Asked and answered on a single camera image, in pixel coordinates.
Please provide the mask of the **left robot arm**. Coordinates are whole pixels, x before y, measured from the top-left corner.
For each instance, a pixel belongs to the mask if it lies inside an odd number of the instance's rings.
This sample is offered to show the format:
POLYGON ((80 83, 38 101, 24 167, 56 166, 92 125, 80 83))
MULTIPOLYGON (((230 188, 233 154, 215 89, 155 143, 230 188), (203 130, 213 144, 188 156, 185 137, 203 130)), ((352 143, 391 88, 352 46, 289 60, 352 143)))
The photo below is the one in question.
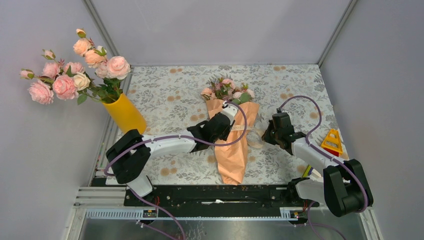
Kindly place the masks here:
POLYGON ((181 133, 163 136, 143 136, 137 129, 128 131, 106 152, 108 164, 105 174, 115 177, 136 193, 144 206, 152 204, 155 192, 149 178, 142 173, 146 163, 153 158, 194 153, 215 146, 217 140, 226 140, 235 123, 237 109, 228 107, 181 133))

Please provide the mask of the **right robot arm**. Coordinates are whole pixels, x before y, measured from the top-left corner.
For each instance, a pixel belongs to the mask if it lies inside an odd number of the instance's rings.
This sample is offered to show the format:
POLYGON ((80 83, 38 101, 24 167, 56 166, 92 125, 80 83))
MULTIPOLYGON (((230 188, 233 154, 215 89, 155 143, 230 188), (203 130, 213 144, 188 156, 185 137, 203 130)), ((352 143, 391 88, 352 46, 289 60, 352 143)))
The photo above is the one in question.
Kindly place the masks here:
POLYGON ((294 130, 288 113, 272 115, 262 140, 302 159, 320 174, 319 178, 299 177, 289 182, 286 198, 291 205, 312 200, 327 206, 336 217, 360 213, 373 205, 362 164, 356 159, 344 160, 309 142, 306 134, 294 130))

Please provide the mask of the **cream printed ribbon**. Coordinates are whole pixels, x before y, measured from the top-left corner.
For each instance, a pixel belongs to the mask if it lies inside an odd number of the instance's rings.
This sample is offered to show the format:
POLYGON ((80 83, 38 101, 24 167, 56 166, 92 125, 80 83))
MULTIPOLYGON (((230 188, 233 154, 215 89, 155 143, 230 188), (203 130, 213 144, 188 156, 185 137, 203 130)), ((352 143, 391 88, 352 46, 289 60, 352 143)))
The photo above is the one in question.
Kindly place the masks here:
POLYGON ((246 127, 246 141, 248 146, 254 149, 262 149, 264 147, 264 143, 262 141, 262 135, 265 133, 265 130, 258 129, 256 127, 246 127))

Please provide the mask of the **orange paper bouquet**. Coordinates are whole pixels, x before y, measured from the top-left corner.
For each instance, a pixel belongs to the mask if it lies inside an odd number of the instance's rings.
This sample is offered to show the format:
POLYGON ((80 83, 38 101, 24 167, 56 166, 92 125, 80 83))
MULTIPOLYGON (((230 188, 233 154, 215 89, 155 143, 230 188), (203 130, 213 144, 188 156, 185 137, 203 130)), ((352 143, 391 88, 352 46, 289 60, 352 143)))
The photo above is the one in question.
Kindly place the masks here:
POLYGON ((260 105, 253 102, 255 93, 247 83, 239 86, 230 76, 214 76, 209 79, 210 87, 202 90, 201 96, 205 100, 209 117, 213 117, 223 109, 224 101, 238 104, 246 115, 238 112, 235 116, 234 126, 231 128, 227 140, 218 140, 218 144, 231 143, 239 137, 242 139, 232 145, 216 146, 214 148, 218 172, 224 184, 238 185, 243 182, 248 163, 248 140, 242 135, 253 130, 260 105))

